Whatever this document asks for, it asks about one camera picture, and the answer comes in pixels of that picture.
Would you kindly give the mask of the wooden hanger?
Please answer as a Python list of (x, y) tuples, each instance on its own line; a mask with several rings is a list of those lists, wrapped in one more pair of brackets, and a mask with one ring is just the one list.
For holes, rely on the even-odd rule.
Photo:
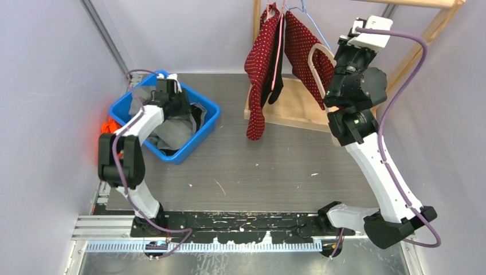
[(316, 43), (309, 51), (308, 66), (321, 98), (324, 99), (335, 72), (335, 56), (326, 46)]

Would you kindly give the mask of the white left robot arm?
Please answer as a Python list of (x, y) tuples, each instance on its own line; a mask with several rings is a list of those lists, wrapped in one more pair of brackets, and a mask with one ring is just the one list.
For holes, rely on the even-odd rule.
[(176, 74), (158, 75), (147, 99), (142, 100), (136, 91), (132, 98), (139, 105), (133, 118), (114, 133), (99, 137), (98, 176), (133, 207), (136, 229), (158, 237), (168, 231), (167, 219), (144, 181), (142, 145), (167, 119), (189, 113), (190, 103)]

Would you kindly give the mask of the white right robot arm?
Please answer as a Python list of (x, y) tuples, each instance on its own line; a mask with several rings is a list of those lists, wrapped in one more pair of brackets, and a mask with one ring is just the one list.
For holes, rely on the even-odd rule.
[(424, 206), (411, 193), (379, 136), (372, 108), (387, 98), (386, 74), (372, 67), (377, 55), (370, 44), (341, 36), (335, 69), (324, 91), (329, 109), (328, 125), (339, 144), (356, 161), (370, 185), (378, 207), (363, 208), (334, 201), (319, 210), (319, 230), (333, 235), (339, 228), (365, 233), (381, 249), (387, 249), (437, 218), (435, 209)]

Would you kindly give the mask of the grey pleated skirt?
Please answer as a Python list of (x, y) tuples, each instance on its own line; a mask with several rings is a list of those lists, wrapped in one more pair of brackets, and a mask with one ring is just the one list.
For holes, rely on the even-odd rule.
[[(136, 94), (145, 105), (151, 99), (155, 86), (136, 87)], [(187, 90), (182, 88), (182, 92), (187, 95)], [(132, 99), (129, 115), (136, 116), (140, 110), (140, 103)], [(184, 116), (173, 117), (165, 120), (161, 125), (147, 136), (149, 141), (159, 151), (167, 156), (175, 154), (199, 131), (205, 121), (207, 110), (198, 103), (190, 103), (190, 113)]]

